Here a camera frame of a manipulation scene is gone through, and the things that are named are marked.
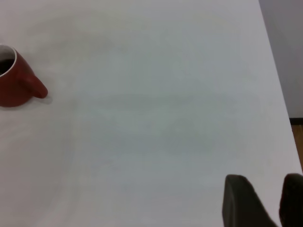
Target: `red mug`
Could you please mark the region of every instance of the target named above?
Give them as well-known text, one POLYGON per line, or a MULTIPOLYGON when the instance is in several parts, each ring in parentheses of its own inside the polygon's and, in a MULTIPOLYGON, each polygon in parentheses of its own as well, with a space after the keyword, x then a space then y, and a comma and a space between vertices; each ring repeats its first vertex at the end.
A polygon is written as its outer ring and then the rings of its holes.
POLYGON ((45 98, 47 89, 13 47, 0 44, 0 106, 15 107, 33 96, 45 98))

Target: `wooden floor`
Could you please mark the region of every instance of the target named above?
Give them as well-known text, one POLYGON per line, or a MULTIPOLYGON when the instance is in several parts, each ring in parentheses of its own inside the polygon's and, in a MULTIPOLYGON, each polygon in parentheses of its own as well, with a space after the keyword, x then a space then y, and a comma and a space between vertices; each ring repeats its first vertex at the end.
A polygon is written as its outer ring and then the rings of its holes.
POLYGON ((303 169, 303 125, 292 125, 292 129, 301 167, 303 169))

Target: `white table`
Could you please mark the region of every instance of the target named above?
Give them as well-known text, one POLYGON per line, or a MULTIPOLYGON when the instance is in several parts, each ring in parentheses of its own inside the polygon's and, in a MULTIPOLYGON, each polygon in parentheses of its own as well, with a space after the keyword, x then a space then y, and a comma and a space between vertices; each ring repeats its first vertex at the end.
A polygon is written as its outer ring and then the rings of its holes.
POLYGON ((4 0, 49 89, 0 110, 1 227, 218 227, 227 174, 278 223, 301 172, 257 0, 4 0))

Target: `coffee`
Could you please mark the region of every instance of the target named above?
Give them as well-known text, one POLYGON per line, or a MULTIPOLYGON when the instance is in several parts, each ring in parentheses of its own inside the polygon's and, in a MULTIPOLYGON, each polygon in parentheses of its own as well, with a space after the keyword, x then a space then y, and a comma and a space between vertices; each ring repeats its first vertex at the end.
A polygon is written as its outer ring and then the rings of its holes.
POLYGON ((5 59, 0 61, 0 75, 7 72, 14 64, 15 59, 5 59))

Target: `dark object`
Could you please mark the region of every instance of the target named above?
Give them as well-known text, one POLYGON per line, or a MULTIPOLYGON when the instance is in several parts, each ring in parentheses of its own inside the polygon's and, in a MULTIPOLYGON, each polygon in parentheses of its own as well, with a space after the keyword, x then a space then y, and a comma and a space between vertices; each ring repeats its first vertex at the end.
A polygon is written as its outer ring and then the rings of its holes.
POLYGON ((33 96, 47 96, 46 87, 14 48, 0 44, 0 62, 0 106, 19 106, 33 96))
POLYGON ((251 183, 240 175, 227 175, 223 199, 225 227, 276 227, 251 183))
POLYGON ((285 177, 279 214, 283 227, 303 227, 303 176, 285 177))
POLYGON ((3 61, 0 61, 0 75, 5 73, 10 69, 10 67, 14 64, 15 59, 6 59, 3 61))
POLYGON ((296 118, 289 118, 291 125, 300 125, 303 124, 303 118, 296 117, 296 118))

